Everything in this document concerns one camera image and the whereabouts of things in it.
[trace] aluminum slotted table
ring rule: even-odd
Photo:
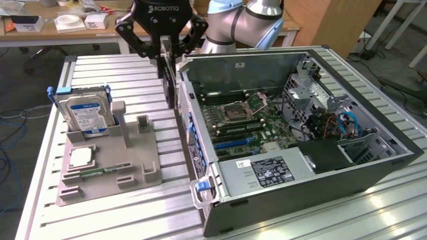
[[[330,50],[314,46],[312,49],[425,150],[424,127]],[[322,77],[320,80],[336,96],[342,93],[341,87],[330,79]],[[125,101],[125,121],[134,121],[141,114],[154,121],[162,184],[68,206],[56,206],[66,124],[53,107],[15,239],[201,240],[202,223],[189,195],[177,124],[173,111],[168,109],[156,69],[146,59],[134,54],[68,58],[60,87],[90,87],[104,83],[110,86],[113,100]],[[418,239],[427,236],[425,186],[424,154],[365,192],[209,239]]]

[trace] wooden cabinet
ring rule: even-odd
[[[328,45],[345,58],[381,0],[284,0],[300,25],[293,46]]]

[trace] circuit board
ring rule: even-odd
[[[225,104],[198,103],[220,161],[282,150],[297,142],[264,93],[253,92],[245,100]]]

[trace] motherboard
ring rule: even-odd
[[[282,150],[297,142],[265,91],[201,95],[198,103],[220,161]]]

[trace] table leg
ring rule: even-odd
[[[425,5],[425,1],[418,3],[417,7],[413,9],[413,11],[410,12],[410,14],[406,16],[405,20],[404,20],[404,23],[401,24],[398,30],[394,32],[386,46],[385,46],[385,49],[390,49],[394,42],[397,41],[400,35],[402,34],[404,30],[406,29],[409,23],[412,22],[413,18],[416,17],[416,15],[418,14],[420,10],[422,9]]]
[[[129,45],[124,39],[117,40],[120,54],[130,54]]]
[[[388,26],[389,22],[392,21],[392,18],[393,16],[396,15],[396,12],[398,11],[401,5],[402,5],[402,0],[397,0],[397,2],[394,3],[384,21],[381,22],[370,40],[368,41],[366,45],[365,45],[365,49],[369,50],[372,47],[373,47],[373,44],[376,42],[376,40],[380,38],[384,30],[385,30],[385,27]]]
[[[290,47],[292,46],[296,32],[297,31],[288,31],[286,32],[286,35],[284,36],[284,39],[282,39],[281,47]]]
[[[427,45],[424,46],[424,48],[420,50],[418,54],[416,55],[416,57],[413,58],[413,60],[410,61],[410,63],[408,64],[409,68],[414,68],[416,64],[418,64],[421,58],[427,55]]]

